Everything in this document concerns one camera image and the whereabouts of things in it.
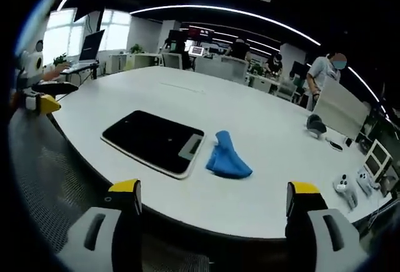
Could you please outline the person's left hand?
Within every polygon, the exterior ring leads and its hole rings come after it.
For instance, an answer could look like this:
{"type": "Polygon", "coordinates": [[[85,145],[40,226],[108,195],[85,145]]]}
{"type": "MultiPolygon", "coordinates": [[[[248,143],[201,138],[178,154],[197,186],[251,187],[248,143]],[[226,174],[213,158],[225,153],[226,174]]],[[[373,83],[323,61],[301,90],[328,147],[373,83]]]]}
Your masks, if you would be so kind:
{"type": "Polygon", "coordinates": [[[58,63],[57,65],[46,66],[43,70],[42,80],[52,81],[60,76],[61,72],[71,67],[70,62],[58,63]]]}

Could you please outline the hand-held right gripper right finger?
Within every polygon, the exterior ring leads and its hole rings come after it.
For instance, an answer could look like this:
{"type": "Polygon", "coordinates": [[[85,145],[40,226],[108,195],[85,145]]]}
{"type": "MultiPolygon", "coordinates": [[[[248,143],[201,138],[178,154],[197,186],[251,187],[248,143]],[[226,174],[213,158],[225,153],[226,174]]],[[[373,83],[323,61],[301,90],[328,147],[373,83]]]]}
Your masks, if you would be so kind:
{"type": "Polygon", "coordinates": [[[311,183],[288,182],[286,221],[289,271],[355,271],[368,257],[358,230],[311,183]]]}

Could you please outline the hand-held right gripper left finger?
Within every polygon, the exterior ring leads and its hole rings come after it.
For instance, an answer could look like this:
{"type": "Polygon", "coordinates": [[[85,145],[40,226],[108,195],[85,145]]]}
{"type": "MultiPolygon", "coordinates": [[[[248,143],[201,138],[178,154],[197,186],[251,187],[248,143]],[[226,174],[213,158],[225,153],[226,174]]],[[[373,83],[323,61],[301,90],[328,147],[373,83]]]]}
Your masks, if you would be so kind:
{"type": "Polygon", "coordinates": [[[112,185],[67,232],[57,254],[70,271],[142,271],[141,182],[112,185]]]}

